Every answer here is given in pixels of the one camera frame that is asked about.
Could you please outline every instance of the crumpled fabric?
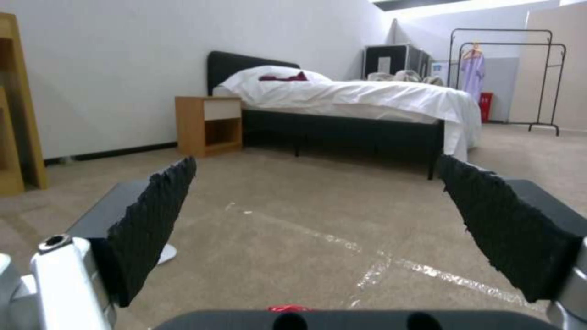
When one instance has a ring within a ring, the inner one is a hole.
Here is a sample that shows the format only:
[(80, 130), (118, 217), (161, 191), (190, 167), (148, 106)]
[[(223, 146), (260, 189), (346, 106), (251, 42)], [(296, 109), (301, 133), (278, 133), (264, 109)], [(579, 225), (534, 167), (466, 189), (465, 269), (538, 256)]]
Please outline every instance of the crumpled fabric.
[(444, 86), (444, 82), (440, 77), (428, 76), (422, 79), (414, 70), (400, 70), (395, 75), (385, 72), (373, 72), (367, 76), (367, 80), (371, 82), (416, 82)]

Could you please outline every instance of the metal clothing rack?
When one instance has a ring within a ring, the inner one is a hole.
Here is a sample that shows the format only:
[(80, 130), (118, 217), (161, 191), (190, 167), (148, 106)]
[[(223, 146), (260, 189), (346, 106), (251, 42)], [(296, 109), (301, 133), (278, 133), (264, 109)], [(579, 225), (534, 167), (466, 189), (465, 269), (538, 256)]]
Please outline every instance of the metal clothing rack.
[[(554, 116), (556, 113), (556, 103), (558, 101), (558, 93), (559, 90), (561, 88), (561, 79), (562, 79), (562, 71), (565, 65), (565, 58), (566, 58), (566, 46), (562, 43), (552, 43), (552, 31), (550, 30), (542, 30), (542, 29), (473, 29), (473, 28), (457, 28), (454, 29), (452, 31), (452, 33), (450, 34), (450, 50), (449, 50), (449, 54), (448, 54), (448, 65), (449, 65), (449, 70), (448, 70), (448, 78), (447, 78), (447, 86), (450, 86), (450, 75), (451, 75), (451, 70), (450, 67), (453, 66), (454, 64), (452, 63), (452, 59), (453, 59), (453, 43), (454, 43), (454, 34), (457, 31), (484, 31), (484, 32), (532, 32), (532, 33), (547, 33), (548, 37), (546, 37), (546, 43), (538, 43), (538, 42), (464, 42), (461, 44), (460, 48), (459, 48), (459, 57), (458, 57), (458, 63), (455, 63), (456, 65), (458, 65), (457, 67), (460, 68), (461, 67), (461, 58), (463, 56), (463, 47), (467, 46), (467, 45), (498, 45), (498, 46), (547, 46), (548, 47), (548, 52), (546, 53), (546, 63), (544, 65), (544, 75), (542, 76), (542, 87), (540, 90), (540, 101), (538, 103), (538, 114), (536, 117), (536, 121), (535, 122), (507, 122), (507, 124), (527, 124), (528, 125), (528, 131), (532, 130), (533, 126), (551, 126), (554, 127), (556, 129), (556, 136), (560, 135), (560, 130), (559, 127), (554, 123)], [(561, 51), (561, 62), (560, 64), (557, 65), (549, 65), (549, 61), (550, 61), (550, 53), (551, 53), (551, 49), (552, 47), (561, 47), (562, 51)], [(540, 121), (540, 114), (542, 112), (542, 101), (544, 98), (544, 87), (546, 84), (546, 74), (548, 73), (548, 68), (555, 68), (555, 67), (560, 67), (560, 71), (559, 71), (559, 75), (558, 75), (558, 82), (556, 84), (556, 93), (555, 93), (555, 99), (554, 99), (554, 105), (552, 108), (552, 116), (551, 116), (551, 120), (549, 123), (544, 123)], [(457, 81), (456, 81), (456, 88), (458, 88), (458, 79), (460, 76), (460, 70), (457, 69)]]

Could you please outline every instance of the wooden nightstand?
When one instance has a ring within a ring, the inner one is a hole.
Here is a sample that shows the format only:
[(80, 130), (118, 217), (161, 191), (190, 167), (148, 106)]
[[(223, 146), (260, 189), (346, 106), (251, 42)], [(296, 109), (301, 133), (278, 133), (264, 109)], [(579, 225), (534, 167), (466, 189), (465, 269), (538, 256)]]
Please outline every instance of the wooden nightstand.
[(207, 157), (242, 149), (241, 99), (176, 96), (177, 145)]

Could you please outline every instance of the nightstand drawer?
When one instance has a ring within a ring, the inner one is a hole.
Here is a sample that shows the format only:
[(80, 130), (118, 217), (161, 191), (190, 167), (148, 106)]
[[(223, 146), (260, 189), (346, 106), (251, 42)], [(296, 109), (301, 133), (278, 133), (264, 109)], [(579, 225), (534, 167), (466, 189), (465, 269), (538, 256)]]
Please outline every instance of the nightstand drawer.
[(241, 117), (239, 100), (205, 100), (204, 120), (218, 120)]

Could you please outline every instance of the red cloth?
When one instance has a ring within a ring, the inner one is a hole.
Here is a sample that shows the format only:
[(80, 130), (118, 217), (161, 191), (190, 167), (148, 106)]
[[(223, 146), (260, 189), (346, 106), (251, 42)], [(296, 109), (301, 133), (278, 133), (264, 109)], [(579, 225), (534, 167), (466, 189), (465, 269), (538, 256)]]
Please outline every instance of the red cloth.
[(269, 306), (267, 308), (269, 312), (305, 312), (311, 311), (312, 308), (300, 306), (300, 305), (276, 305), (276, 306)]
[(259, 78), (260, 82), (271, 82), (271, 81), (280, 81), (280, 82), (307, 82), (308, 78), (306, 75), (303, 74), (303, 71), (300, 71), (297, 76), (291, 76), (288, 78), (277, 78), (276, 76), (261, 76)]

